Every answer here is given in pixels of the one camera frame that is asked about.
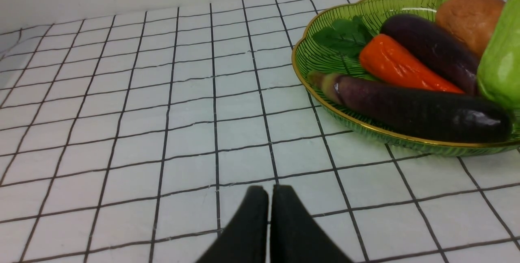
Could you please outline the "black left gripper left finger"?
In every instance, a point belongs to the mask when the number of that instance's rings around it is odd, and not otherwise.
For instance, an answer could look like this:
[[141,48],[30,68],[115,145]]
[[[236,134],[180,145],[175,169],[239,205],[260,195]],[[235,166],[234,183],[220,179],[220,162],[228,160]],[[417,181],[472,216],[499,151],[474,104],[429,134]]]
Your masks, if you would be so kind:
[[222,234],[197,260],[199,263],[264,263],[269,198],[263,187],[248,187]]

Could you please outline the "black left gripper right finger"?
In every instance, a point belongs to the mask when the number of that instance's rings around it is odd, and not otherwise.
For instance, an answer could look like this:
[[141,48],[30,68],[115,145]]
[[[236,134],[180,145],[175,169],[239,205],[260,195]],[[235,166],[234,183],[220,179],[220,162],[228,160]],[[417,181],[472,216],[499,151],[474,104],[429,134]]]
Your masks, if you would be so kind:
[[311,217],[289,185],[274,185],[271,206],[272,263],[351,263]]

